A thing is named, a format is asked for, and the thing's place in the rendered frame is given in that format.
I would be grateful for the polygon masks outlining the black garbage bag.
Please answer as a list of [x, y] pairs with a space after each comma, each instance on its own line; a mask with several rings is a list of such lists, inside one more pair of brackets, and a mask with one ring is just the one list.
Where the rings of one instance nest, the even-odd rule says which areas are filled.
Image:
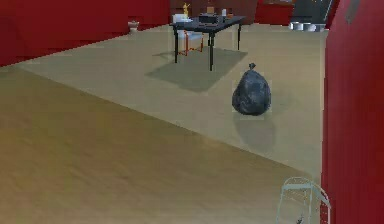
[[271, 105], [270, 86], [255, 67], [249, 64], [232, 95], [232, 107], [243, 115], [262, 115]]

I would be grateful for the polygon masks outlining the white chair with orange legs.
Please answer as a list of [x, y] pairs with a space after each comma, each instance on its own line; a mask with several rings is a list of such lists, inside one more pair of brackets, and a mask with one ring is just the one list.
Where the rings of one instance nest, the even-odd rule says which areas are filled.
[[[185, 14], [174, 14], [173, 23], [192, 23], [193, 19]], [[200, 32], [178, 30], [178, 54], [187, 56], [190, 51], [203, 51], [204, 35]]]

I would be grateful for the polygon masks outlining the black table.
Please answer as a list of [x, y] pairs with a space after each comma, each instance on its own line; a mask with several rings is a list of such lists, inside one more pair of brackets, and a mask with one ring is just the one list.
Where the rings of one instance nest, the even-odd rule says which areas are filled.
[[241, 26], [242, 22], [245, 19], [245, 16], [220, 16], [222, 21], [218, 24], [204, 24], [200, 23], [198, 17], [194, 17], [192, 23], [171, 23], [170, 26], [173, 28], [174, 34], [174, 58], [178, 59], [178, 30], [194, 31], [200, 32], [203, 35], [208, 35], [208, 46], [210, 53], [210, 66], [213, 66], [213, 48], [215, 44], [215, 36], [218, 32], [225, 30], [233, 25], [238, 25], [237, 31], [237, 47], [240, 47], [240, 36], [241, 36]]

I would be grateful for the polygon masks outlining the black box on table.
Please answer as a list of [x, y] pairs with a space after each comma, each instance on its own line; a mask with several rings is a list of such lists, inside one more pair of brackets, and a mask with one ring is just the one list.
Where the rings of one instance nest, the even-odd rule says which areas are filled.
[[201, 13], [198, 20], [204, 24], [218, 24], [222, 21], [222, 18], [217, 14]]

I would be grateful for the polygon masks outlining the dark red cabinet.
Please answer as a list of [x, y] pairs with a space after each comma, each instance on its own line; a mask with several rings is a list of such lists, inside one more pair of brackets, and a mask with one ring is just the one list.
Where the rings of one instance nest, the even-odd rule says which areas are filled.
[[259, 24], [287, 26], [292, 16], [292, 5], [258, 3], [255, 22]]

